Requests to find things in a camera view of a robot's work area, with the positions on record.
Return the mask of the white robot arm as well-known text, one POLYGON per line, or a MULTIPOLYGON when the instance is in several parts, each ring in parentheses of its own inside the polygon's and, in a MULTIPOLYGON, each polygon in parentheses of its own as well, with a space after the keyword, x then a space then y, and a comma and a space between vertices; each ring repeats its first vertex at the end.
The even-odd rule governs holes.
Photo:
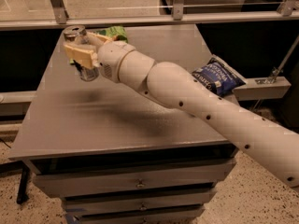
POLYGON ((299 187, 299 134, 206 89, 181 66, 158 63, 123 41, 63 30, 68 58, 167 108, 203 120, 292 189, 299 187))

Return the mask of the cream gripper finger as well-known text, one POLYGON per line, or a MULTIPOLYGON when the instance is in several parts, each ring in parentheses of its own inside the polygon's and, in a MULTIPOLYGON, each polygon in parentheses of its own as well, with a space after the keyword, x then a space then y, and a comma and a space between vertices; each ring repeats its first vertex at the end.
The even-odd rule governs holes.
POLYGON ((64 43, 64 51, 69 59, 76 61, 87 69, 93 69, 98 66, 95 46, 64 43))
POLYGON ((105 35, 99 35, 96 33, 88 32, 87 33, 87 44, 96 46, 97 48, 105 45, 106 43, 112 42, 113 39, 111 37, 105 35))

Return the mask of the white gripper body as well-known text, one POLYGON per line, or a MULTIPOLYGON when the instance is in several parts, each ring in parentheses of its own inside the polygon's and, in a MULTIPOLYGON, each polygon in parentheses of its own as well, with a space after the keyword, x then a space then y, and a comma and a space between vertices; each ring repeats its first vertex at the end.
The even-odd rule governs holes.
POLYGON ((123 41, 113 41, 103 45, 97 53, 101 75, 115 83, 119 83, 119 70, 122 60, 134 50, 134 46, 123 41))

